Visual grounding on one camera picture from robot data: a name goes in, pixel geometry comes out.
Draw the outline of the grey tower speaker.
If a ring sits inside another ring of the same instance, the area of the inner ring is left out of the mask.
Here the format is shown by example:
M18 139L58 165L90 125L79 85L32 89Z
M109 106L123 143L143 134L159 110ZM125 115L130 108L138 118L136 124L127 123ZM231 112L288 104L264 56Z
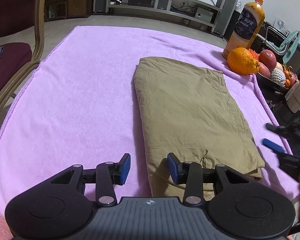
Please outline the grey tower speaker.
M223 36L228 24L231 20L232 14L236 9L238 0L217 0L216 7L220 9L216 16L215 27L213 32Z

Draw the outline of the orange juice bottle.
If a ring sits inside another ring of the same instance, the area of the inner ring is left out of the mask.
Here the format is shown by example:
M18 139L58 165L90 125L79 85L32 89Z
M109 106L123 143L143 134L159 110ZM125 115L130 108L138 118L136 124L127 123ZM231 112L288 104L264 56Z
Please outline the orange juice bottle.
M265 19L262 5L263 0L255 0L244 6L228 44L222 52L225 59L228 58L230 51L235 48L249 49L251 47Z

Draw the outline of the office swivel chair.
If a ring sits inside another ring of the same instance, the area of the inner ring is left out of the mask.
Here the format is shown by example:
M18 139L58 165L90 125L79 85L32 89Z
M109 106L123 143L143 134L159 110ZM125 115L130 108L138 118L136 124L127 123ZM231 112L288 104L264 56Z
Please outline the office swivel chair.
M267 36L269 31L272 31L283 38L283 41L279 47L276 46L273 42L268 41ZM299 39L300 39L300 31L298 30L290 33L288 36L285 36L276 28L272 26L268 26L266 30L266 38L264 42L266 46L269 47L275 54L279 56L283 56L282 61L284 64L287 64L297 50Z

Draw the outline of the large orange fruit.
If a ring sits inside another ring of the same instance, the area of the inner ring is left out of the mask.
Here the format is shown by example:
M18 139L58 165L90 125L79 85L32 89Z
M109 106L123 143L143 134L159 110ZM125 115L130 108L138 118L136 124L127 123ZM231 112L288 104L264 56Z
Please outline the large orange fruit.
M256 74L260 66L250 51L242 47L230 51L227 57L227 63L230 70L239 75Z

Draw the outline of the pale peach fruit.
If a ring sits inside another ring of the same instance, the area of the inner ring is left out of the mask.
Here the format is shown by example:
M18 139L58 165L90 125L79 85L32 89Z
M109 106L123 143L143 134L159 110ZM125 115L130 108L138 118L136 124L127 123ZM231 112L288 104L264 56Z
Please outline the pale peach fruit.
M276 68L283 71L283 66L279 62L276 63Z

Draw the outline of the khaki pants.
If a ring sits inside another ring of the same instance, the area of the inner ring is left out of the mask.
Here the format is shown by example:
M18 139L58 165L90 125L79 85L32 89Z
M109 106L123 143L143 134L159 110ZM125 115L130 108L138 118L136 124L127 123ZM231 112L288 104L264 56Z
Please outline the khaki pants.
M203 168L227 165L260 180L262 159L242 111L222 72L164 57L140 59L134 74L148 180L154 197L182 197L166 158Z

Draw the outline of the upper red apple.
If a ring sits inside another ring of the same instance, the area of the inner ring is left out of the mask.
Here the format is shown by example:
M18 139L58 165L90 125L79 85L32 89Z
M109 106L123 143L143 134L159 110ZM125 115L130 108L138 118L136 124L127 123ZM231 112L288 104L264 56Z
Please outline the upper red apple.
M259 61L263 63L270 71L276 68L276 56L271 50L262 50L259 54Z

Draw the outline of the grey tv stand shelf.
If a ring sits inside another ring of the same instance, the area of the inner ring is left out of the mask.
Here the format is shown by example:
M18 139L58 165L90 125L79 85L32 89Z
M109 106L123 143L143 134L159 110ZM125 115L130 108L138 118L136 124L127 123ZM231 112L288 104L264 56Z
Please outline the grey tv stand shelf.
M222 9L200 0L107 0L110 14L131 14L212 32Z

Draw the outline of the maroon gold chair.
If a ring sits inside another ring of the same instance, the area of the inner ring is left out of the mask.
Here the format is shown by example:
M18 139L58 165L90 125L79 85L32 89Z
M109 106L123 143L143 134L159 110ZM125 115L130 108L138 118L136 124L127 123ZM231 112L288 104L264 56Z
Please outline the maroon gold chair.
M0 0L0 38L34 28L35 46L25 42L3 44L0 59L0 112L15 89L36 68L44 49L45 0Z

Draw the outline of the lower red apple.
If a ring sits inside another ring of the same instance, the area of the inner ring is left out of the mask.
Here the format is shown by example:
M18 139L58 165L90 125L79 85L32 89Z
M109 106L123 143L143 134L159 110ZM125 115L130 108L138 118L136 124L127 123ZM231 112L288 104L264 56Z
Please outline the lower red apple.
M259 62L258 64L258 73L266 78L270 78L270 70L262 62Z

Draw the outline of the black fruit tray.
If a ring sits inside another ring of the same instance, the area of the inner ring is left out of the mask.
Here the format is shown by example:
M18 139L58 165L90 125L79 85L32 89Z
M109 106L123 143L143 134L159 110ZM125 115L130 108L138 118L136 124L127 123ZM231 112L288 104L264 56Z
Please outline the black fruit tray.
M273 80L261 75L260 73L256 74L256 79L260 89L267 90L273 93L279 92L281 94L286 94L288 92L288 88L278 85Z

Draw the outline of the white net wrapped fruit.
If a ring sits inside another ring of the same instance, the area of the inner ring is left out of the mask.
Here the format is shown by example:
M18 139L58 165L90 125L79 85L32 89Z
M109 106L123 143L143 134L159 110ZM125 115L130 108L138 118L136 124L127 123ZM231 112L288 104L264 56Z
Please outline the white net wrapped fruit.
M275 68L270 72L270 79L274 82L283 82L286 79L284 72L278 68Z

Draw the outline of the red apple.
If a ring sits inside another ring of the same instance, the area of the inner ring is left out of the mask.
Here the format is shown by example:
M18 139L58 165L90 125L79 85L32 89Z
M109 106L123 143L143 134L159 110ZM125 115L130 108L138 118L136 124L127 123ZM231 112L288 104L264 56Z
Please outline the red apple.
M258 64L258 73L266 78L270 78L270 70L262 62L259 62Z
M276 68L276 56L271 50L262 50L259 54L259 61L263 63L270 71Z

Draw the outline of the orange net wrapped fruit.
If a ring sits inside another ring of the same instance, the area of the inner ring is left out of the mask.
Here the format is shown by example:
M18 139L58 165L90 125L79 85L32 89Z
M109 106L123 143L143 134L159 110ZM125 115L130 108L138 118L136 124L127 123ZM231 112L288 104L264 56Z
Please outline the orange net wrapped fruit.
M250 54L252 55L252 57L256 60L256 61L259 61L259 54L256 52L256 51L254 51L254 50L252 50L252 49L248 49L248 51L250 52Z

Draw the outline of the small tangerine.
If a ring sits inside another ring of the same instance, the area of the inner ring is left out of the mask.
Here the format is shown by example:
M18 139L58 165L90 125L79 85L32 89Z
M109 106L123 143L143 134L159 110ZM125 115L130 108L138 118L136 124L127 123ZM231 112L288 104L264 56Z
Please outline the small tangerine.
M287 79L290 79L290 77L291 77L290 71L284 70L283 72L284 72L284 74L285 74L285 77L286 77Z
M289 80L289 79L286 79L286 80L285 80L285 87L286 87L286 88L289 88L290 86L291 86L290 80Z

